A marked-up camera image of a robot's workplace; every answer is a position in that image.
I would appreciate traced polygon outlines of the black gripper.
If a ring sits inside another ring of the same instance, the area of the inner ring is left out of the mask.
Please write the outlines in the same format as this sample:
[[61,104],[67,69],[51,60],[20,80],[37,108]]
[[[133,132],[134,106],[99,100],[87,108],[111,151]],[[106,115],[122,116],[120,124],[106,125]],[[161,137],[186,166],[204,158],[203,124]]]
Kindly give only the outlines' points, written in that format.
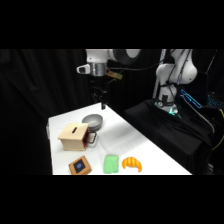
[[94,101],[101,102],[101,110],[103,110],[103,108],[105,110],[106,109],[105,102],[106,102],[106,95],[107,95],[106,77],[92,76],[90,78],[90,86],[91,86],[91,96],[93,97]]

